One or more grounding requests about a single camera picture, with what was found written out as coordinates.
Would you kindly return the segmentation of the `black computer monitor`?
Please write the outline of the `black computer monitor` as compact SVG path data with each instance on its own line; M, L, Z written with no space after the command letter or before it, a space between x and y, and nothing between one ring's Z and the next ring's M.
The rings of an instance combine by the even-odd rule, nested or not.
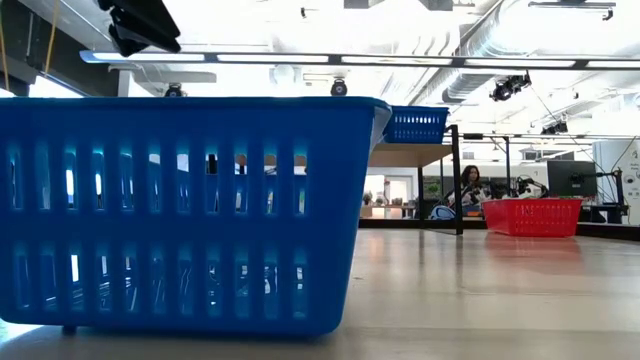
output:
M589 161L547 162L548 190L552 197L592 198L597 195L596 167Z

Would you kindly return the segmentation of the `wooden sideboard with plants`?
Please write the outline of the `wooden sideboard with plants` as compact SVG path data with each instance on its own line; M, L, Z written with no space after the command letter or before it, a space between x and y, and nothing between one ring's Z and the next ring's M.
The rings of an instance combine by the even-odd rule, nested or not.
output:
M389 200L383 193L374 195L371 191L366 191L362 197L360 218L374 220L412 219L415 211L416 203L413 200L407 202L404 202L402 198Z

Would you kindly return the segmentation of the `person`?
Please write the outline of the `person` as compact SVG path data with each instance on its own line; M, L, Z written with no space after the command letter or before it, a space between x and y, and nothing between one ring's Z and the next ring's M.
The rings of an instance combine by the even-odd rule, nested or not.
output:
M466 166L460 180L462 215L481 217L482 204L493 199L490 186L482 183L479 169L475 165Z

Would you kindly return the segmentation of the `blue plastic slotted basket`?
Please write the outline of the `blue plastic slotted basket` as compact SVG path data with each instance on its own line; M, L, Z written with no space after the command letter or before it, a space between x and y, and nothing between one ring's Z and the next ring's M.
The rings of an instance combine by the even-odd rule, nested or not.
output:
M444 114L449 113L447 107L430 107L430 106L400 106L392 105L391 110L396 113L417 113L417 114Z
M387 143L441 144L448 111L394 112L384 130Z
M0 319L332 332L390 114L366 97L0 99Z

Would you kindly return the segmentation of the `wooden shelf with black legs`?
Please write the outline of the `wooden shelf with black legs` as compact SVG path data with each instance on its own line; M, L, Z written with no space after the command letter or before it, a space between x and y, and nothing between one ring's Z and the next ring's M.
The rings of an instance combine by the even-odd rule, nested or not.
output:
M460 134L457 125L445 127L445 133L449 133L451 143L447 144L422 144L422 143L379 143L370 154L368 166L371 168L415 168L418 176L418 220L361 220L361 228L373 229L420 229L420 230L452 230L453 235L461 236L464 233L464 221L461 206L461 162L459 140ZM444 176L444 158L448 155L453 160L453 189L455 197L455 217L453 220L427 220L424 207L424 175L423 170L437 160L440 161L440 175Z

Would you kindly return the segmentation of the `black background workstation frame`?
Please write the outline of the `black background workstation frame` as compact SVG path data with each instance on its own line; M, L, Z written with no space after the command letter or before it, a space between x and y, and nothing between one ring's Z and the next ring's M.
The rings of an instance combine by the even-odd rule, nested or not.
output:
M511 179L515 176L526 176L524 171L535 164L542 164L546 169L550 160L589 161L595 164L592 155L592 144L600 140L622 140L640 138L622 136L595 135L540 135L537 137L521 134L479 134L468 133L461 136L464 143L484 144L491 142L494 146L493 162L505 165L505 174Z

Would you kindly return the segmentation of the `overhead frame bar with lights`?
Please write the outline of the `overhead frame bar with lights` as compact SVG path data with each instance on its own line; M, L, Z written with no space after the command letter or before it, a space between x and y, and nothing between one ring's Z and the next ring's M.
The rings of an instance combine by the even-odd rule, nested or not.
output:
M401 56L370 54L304 54L275 52L141 52L124 57L116 52L82 50L86 63L256 64L347 67L406 67L545 71L640 71L640 58L545 58Z

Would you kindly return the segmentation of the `red plastic slotted basket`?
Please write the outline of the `red plastic slotted basket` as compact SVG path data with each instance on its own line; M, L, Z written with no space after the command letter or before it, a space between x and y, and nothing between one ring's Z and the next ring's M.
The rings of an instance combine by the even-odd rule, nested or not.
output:
M582 200L524 198L482 204L487 228L509 236L571 237L577 229Z

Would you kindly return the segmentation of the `black monitor stand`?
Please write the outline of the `black monitor stand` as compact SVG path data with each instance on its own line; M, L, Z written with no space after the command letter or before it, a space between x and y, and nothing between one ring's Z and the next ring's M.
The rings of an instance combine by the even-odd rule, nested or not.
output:
M611 172L595 172L595 173L573 173L570 176L570 180L573 185L583 183L589 178L602 178L610 177L615 183L615 200L612 202L605 202L600 205L583 205L583 208L588 209L591 214L596 212L606 212L606 222L609 224L621 224L623 217L628 215L629 206L625 204L623 184L622 184L622 170L620 168L612 170Z

